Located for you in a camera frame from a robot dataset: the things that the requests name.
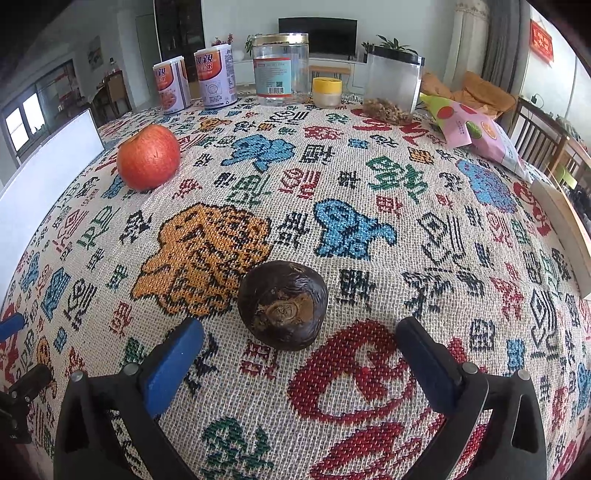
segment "screw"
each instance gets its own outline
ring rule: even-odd
[[[520,379],[524,380],[524,381],[528,381],[531,378],[530,373],[525,370],[524,368],[520,368],[517,371],[517,375],[519,376]]]
[[[475,373],[478,373],[478,367],[472,362],[464,362],[462,364],[462,370],[464,370],[464,372],[466,372],[468,375],[474,375]]]
[[[84,377],[84,372],[82,370],[76,370],[70,376],[73,382],[79,382]]]
[[[139,365],[136,363],[128,363],[127,365],[125,365],[123,367],[123,373],[129,377],[131,377],[132,375],[135,375],[139,370]]]

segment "tablecloth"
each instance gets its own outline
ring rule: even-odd
[[[136,192],[117,173],[117,146],[150,123],[177,136],[181,167]],[[37,363],[53,375],[29,415],[30,452],[53,457],[73,371],[141,362],[191,315],[206,341],[158,421],[198,478],[401,478],[443,422],[393,335],[414,315],[459,362],[529,370],[548,477],[573,462],[589,418],[591,314],[551,223],[510,172],[447,148],[426,119],[394,127],[359,105],[196,102],[127,114],[100,135],[104,153],[40,225],[3,306],[27,321],[0,345],[4,388]],[[300,352],[257,341],[236,307],[245,273],[276,259],[314,268],[329,288],[322,330]],[[485,429],[483,417],[454,477]],[[50,463],[38,469],[51,477]]]

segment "red apple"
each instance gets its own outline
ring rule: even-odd
[[[134,190],[151,190],[172,178],[181,162],[177,138],[162,125],[148,125],[119,146],[117,170]]]

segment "milk powder can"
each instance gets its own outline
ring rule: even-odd
[[[180,112],[191,105],[184,57],[157,63],[153,69],[164,115]]]
[[[199,50],[195,52],[195,63],[205,108],[220,108],[238,100],[231,45]]]

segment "curtain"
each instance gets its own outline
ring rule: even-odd
[[[489,8],[485,0],[458,1],[453,21],[452,44],[443,83],[452,92],[462,89],[467,70],[480,75],[489,30]]]
[[[488,0],[491,26],[482,78],[510,92],[519,49],[522,0]]]

